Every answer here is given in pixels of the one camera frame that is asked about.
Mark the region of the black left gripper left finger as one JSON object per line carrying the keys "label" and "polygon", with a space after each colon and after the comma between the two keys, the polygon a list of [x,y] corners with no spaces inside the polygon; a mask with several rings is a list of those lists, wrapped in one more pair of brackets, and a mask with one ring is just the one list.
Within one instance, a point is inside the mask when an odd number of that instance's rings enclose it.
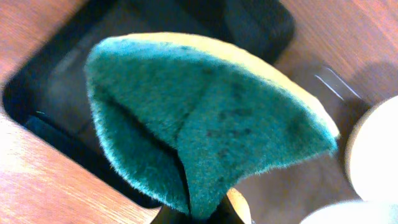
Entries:
{"label": "black left gripper left finger", "polygon": [[162,206],[150,224],[189,224],[190,217],[166,205]]}

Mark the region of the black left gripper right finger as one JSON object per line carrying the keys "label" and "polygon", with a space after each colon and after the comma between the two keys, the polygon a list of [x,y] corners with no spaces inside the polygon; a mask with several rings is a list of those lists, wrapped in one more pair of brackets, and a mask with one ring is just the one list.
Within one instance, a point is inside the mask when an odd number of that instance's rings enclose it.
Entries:
{"label": "black left gripper right finger", "polygon": [[222,199],[214,212],[214,224],[244,224],[227,196]]}

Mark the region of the green yellow sponge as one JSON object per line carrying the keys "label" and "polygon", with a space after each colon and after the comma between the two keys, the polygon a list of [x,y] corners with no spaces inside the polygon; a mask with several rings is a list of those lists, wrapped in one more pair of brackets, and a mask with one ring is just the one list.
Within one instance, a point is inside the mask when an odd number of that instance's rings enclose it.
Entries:
{"label": "green yellow sponge", "polygon": [[259,57],[196,34],[108,37],[85,63],[96,134],[133,188],[206,220],[240,180],[311,152],[289,128],[307,92]]}

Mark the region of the cream plate with yellow stain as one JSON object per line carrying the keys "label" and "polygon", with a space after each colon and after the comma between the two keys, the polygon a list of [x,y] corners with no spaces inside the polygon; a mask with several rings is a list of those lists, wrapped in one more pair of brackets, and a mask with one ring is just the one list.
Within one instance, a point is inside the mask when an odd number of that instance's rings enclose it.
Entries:
{"label": "cream plate with yellow stain", "polygon": [[345,169],[365,201],[397,203],[397,97],[378,103],[355,124],[345,152]]}

